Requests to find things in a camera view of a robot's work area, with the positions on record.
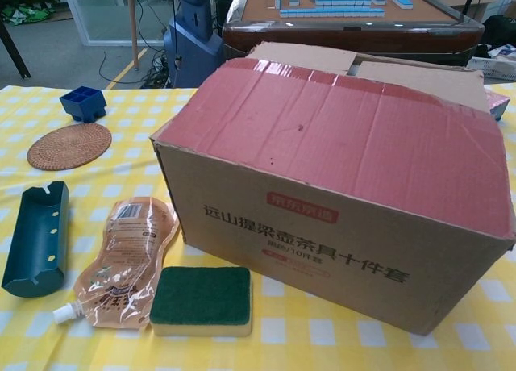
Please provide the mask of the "red cardboard box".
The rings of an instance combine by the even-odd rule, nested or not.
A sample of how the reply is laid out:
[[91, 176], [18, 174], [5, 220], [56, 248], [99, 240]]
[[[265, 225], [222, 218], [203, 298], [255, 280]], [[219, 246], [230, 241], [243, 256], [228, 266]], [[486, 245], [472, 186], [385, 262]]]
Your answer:
[[516, 244], [478, 71], [264, 42], [151, 141], [187, 244], [415, 334]]

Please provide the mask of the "green yellow sponge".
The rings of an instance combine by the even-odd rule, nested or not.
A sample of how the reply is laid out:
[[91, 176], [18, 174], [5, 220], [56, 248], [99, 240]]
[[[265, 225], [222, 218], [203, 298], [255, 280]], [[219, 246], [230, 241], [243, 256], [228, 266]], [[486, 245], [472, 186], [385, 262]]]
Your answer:
[[248, 336], [251, 273], [244, 267], [167, 267], [149, 319], [157, 336]]

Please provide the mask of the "blue machine base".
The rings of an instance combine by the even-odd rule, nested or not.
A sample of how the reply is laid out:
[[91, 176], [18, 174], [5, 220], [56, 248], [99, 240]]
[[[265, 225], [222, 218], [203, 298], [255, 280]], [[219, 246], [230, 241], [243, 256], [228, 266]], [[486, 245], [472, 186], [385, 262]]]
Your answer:
[[211, 0], [173, 0], [164, 34], [173, 88], [200, 86], [223, 62], [223, 41], [214, 32]]

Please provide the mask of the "brown mahjong table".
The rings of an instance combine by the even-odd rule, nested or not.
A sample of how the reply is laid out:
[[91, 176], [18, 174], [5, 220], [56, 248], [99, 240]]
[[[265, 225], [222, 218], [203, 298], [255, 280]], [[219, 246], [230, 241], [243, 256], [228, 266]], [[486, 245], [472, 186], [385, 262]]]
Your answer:
[[383, 18], [281, 18], [274, 0], [233, 0], [222, 37], [229, 57], [243, 56], [268, 41], [466, 65], [484, 26], [437, 0], [411, 2], [414, 7], [403, 10], [387, 0], [379, 6]]

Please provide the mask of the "clear refill pouch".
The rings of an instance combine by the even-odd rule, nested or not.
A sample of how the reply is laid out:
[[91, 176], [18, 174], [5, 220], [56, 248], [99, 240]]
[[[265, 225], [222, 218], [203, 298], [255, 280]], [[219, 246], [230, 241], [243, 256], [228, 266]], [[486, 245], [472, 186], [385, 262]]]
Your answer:
[[56, 323], [140, 330], [149, 315], [164, 255], [180, 226], [173, 206], [153, 197], [116, 202], [95, 260], [77, 278], [76, 300], [53, 311]]

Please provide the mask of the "blue four-compartment holder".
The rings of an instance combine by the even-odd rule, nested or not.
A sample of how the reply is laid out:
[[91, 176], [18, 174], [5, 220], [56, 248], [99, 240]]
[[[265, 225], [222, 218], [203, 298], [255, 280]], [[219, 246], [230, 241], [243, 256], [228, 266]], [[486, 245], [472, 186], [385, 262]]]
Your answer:
[[64, 111], [74, 121], [94, 123], [106, 115], [106, 100], [101, 90], [81, 86], [60, 97]]

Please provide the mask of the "round woven rattan coaster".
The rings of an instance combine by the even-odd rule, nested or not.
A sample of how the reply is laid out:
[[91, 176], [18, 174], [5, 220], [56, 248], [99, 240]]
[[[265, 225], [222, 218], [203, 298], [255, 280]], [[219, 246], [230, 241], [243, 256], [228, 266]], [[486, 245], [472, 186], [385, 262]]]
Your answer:
[[51, 131], [27, 151], [28, 163], [40, 170], [75, 169], [99, 158], [111, 145], [108, 128], [79, 123]]

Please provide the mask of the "wooden pole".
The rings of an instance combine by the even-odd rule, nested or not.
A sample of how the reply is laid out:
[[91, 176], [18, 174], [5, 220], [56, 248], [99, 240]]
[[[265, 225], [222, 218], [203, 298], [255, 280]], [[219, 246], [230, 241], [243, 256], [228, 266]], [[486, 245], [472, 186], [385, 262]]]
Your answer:
[[135, 0], [127, 0], [127, 6], [129, 9], [129, 19], [130, 19], [130, 27], [131, 27], [131, 50], [132, 50], [133, 68], [135, 70], [138, 70], [139, 69], [139, 52], [138, 52], [137, 30], [136, 30]]

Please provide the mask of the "yellow checkered tablecloth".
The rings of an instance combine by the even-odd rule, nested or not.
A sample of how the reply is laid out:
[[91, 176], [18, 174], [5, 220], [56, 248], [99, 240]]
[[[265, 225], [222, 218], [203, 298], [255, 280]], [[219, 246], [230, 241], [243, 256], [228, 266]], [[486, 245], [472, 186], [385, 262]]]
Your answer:
[[[33, 169], [28, 148], [70, 124], [61, 91], [0, 89], [0, 371], [516, 371], [516, 248], [507, 252], [428, 336], [415, 336], [273, 279], [253, 278], [253, 328], [244, 338], [159, 337], [151, 330], [55, 324], [77, 276], [96, 257], [112, 206], [133, 196], [168, 199], [150, 135], [191, 90], [107, 90], [110, 148], [79, 169]], [[22, 192], [48, 181], [69, 188], [64, 287], [23, 299], [1, 287]]]

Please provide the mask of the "dark teal paper tray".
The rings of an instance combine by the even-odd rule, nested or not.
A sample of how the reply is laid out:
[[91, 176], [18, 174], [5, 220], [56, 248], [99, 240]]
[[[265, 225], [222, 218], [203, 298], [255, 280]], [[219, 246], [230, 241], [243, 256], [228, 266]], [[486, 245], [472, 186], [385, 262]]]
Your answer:
[[69, 189], [63, 181], [31, 187], [21, 197], [2, 288], [19, 298], [37, 298], [65, 283]]

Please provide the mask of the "white framed glass partition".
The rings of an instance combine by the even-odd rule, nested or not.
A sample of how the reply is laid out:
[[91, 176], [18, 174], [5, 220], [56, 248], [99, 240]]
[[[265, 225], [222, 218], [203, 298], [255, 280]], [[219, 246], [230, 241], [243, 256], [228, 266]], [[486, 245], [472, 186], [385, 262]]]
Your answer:
[[66, 0], [86, 46], [131, 45], [128, 0]]

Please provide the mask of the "white plastic basket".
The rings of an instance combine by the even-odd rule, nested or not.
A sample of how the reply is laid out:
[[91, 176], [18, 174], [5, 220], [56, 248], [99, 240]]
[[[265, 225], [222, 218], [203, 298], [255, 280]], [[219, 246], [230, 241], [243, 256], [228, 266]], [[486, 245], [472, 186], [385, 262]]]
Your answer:
[[503, 81], [516, 81], [516, 61], [472, 57], [467, 68], [481, 71], [484, 77]]

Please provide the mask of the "black table leg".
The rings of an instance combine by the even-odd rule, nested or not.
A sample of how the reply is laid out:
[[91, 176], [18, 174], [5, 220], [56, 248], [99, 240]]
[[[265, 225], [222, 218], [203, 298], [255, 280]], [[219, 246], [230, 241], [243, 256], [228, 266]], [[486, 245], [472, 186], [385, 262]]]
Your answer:
[[17, 49], [15, 42], [12, 40], [9, 31], [7, 30], [4, 22], [0, 19], [0, 40], [2, 41], [5, 49], [7, 50], [11, 60], [13, 61], [16, 69], [18, 70], [22, 79], [30, 78], [31, 74], [21, 57], [19, 50]]

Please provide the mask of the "black bag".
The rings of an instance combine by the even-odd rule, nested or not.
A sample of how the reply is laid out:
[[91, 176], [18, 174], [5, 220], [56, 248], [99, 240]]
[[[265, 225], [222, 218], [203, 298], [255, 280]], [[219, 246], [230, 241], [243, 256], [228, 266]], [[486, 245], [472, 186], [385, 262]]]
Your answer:
[[491, 49], [510, 44], [516, 48], [516, 18], [503, 15], [492, 15], [484, 22], [484, 33], [481, 44], [489, 45]]

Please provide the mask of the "green plants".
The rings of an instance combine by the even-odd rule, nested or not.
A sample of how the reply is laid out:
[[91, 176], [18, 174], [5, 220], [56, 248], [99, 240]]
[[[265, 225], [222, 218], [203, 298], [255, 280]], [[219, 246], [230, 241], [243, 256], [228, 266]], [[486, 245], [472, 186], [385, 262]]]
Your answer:
[[0, 18], [11, 25], [49, 19], [60, 0], [0, 0]]

